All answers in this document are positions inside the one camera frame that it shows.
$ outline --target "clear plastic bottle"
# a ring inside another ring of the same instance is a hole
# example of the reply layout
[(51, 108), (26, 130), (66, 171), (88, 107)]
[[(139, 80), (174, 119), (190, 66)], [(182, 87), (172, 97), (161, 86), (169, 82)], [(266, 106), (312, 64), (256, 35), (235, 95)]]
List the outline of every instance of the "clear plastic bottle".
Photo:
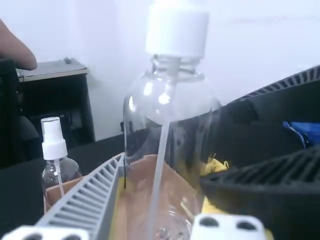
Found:
[[(78, 163), (67, 157), (67, 145), (63, 138), (59, 117), (41, 119), (43, 134), (42, 152), (46, 166), (42, 172), (42, 189), (46, 204), (52, 206), (64, 194), (63, 183), (82, 177)], [(49, 191), (59, 186), (60, 191)]]
[(204, 0), (155, 0), (150, 8), (152, 65), (123, 106), (131, 240), (188, 240), (201, 210), (200, 173), (221, 106), (213, 82), (196, 70), (208, 23)]

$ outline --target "black ridged plastic part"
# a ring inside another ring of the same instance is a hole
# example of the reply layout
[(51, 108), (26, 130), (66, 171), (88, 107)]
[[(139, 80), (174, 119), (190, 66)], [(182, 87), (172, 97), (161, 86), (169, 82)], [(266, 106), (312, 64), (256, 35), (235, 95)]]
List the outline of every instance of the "black ridged plastic part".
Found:
[(320, 235), (319, 146), (211, 173), (200, 184), (217, 208), (260, 219), (275, 239), (314, 239)]
[(320, 148), (303, 150), (292, 155), (281, 156), (257, 165), (229, 171), (210, 181), (228, 185), (295, 185), (320, 183)]
[(312, 81), (318, 81), (318, 80), (320, 80), (320, 65), (315, 66), (310, 69), (307, 69), (307, 70), (302, 71), (300, 73), (297, 73), (295, 75), (289, 76), (285, 79), (282, 79), (280, 81), (272, 83), (272, 84), (265, 86), (263, 88), (260, 88), (256, 91), (253, 91), (253, 92), (239, 98), (236, 101), (243, 101), (248, 98), (272, 93), (274, 91), (279, 91), (279, 90), (283, 90), (286, 88), (291, 88), (291, 87), (299, 86), (301, 84), (309, 83)]

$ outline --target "white bottle cap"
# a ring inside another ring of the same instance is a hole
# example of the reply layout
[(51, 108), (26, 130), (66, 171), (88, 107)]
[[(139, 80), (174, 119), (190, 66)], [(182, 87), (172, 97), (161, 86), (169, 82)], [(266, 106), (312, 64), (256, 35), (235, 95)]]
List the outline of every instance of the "white bottle cap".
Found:
[(209, 11), (205, 0), (155, 0), (150, 7), (146, 51), (153, 55), (205, 55)]
[(66, 140), (62, 134), (60, 118), (41, 119), (43, 135), (42, 153), (44, 160), (56, 160), (68, 155)]

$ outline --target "white wall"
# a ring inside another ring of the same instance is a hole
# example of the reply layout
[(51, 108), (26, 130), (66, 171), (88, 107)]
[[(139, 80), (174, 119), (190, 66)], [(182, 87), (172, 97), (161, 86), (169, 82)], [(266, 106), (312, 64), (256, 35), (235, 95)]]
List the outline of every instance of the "white wall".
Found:
[(65, 0), (4, 0), (0, 18), (34, 53), (38, 62), (69, 56)]
[[(70, 56), (89, 67), (96, 139), (120, 134), (126, 90), (149, 65), (144, 43), (153, 0), (7, 2), (0, 18), (38, 61)], [(211, 24), (200, 69), (223, 104), (320, 64), (318, 0), (207, 2)]]

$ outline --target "bottle neck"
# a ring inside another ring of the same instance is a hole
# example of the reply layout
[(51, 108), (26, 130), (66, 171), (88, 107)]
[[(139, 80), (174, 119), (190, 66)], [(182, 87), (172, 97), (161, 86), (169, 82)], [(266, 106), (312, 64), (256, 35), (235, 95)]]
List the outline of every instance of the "bottle neck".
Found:
[(150, 73), (160, 81), (188, 81), (202, 80), (203, 75), (196, 71), (200, 63), (198, 58), (181, 58), (165, 55), (154, 55), (151, 59)]
[[(59, 158), (60, 164), (62, 164), (66, 159), (67, 159), (66, 156), (63, 157), (63, 158)], [(46, 164), (47, 164), (47, 165), (50, 165), (50, 166), (54, 166), (54, 165), (55, 165), (55, 161), (54, 161), (54, 160), (47, 160), (47, 161), (46, 161)]]

